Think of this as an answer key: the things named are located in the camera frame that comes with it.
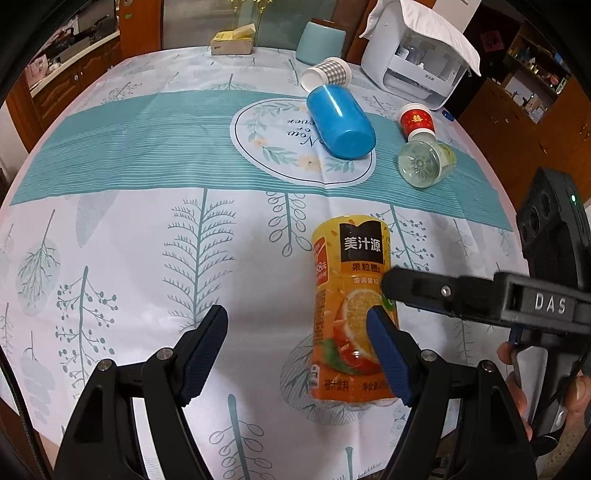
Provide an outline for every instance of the tissue box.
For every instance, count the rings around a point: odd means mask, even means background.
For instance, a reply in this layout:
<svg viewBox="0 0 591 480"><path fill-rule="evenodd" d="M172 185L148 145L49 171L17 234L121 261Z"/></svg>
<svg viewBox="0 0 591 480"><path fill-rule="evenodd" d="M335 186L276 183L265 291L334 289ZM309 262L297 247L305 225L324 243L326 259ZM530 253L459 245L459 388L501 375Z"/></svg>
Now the tissue box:
<svg viewBox="0 0 591 480"><path fill-rule="evenodd" d="M210 44L212 55L249 55L255 31L255 24L250 24L236 30L218 32Z"/></svg>

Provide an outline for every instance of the gray checkered paper cup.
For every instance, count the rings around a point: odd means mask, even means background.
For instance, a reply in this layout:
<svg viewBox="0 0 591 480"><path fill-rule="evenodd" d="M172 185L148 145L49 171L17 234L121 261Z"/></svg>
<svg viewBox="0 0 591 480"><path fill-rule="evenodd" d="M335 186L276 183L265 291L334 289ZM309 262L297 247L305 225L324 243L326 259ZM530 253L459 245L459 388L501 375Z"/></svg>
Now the gray checkered paper cup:
<svg viewBox="0 0 591 480"><path fill-rule="evenodd" d="M321 85L346 87L350 83L351 67L338 57L328 57L318 65L305 69L300 77L300 85L308 93Z"/></svg>

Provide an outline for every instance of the circular placemat design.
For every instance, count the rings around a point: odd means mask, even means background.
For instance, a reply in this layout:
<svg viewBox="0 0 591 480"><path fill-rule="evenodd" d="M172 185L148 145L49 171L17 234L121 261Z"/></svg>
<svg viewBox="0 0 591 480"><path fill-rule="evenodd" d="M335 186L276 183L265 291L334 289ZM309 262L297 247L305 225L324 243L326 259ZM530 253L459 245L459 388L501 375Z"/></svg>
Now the circular placemat design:
<svg viewBox="0 0 591 480"><path fill-rule="evenodd" d="M262 100L240 110L230 125L236 149L253 165L290 183L334 189L368 179L375 150L341 160L326 149L305 99Z"/></svg>

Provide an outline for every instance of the gold decoration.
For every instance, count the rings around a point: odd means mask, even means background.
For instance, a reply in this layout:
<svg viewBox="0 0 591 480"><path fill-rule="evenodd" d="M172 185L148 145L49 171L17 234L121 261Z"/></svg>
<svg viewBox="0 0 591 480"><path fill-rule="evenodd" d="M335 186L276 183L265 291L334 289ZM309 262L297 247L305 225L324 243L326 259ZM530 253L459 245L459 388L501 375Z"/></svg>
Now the gold decoration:
<svg viewBox="0 0 591 480"><path fill-rule="evenodd" d="M259 16L258 19L256 21L256 33L255 33L255 38L253 41L253 45L256 45L256 40L258 38L258 33L259 30L261 28L261 19L262 19L262 15L265 12L267 6L271 3L273 3L273 0L252 0L253 3L256 6L256 9L259 11Z"/></svg>
<svg viewBox="0 0 591 480"><path fill-rule="evenodd" d="M233 7L233 15L232 15L232 30L234 30L236 28L236 14L238 13L238 10L240 10L240 8L242 7L242 4L245 2L246 0L228 0L228 2L230 2L230 5L232 5Z"/></svg>

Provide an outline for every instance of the teal stripe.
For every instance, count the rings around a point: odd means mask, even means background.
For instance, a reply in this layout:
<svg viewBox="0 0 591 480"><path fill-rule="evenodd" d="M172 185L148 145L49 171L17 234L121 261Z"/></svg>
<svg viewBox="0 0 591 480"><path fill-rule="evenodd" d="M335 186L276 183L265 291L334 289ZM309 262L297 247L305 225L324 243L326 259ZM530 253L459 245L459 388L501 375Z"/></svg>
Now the teal stripe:
<svg viewBox="0 0 591 480"><path fill-rule="evenodd" d="M374 200L511 229L478 163L458 150L457 169L448 179L413 189L396 166L404 144L398 126L371 113L378 139L376 168L365 182L325 190L270 176L236 150L229 129L238 110L269 98L277 95L193 90L120 100L70 115L37 154L12 204L111 189L266 190Z"/></svg>

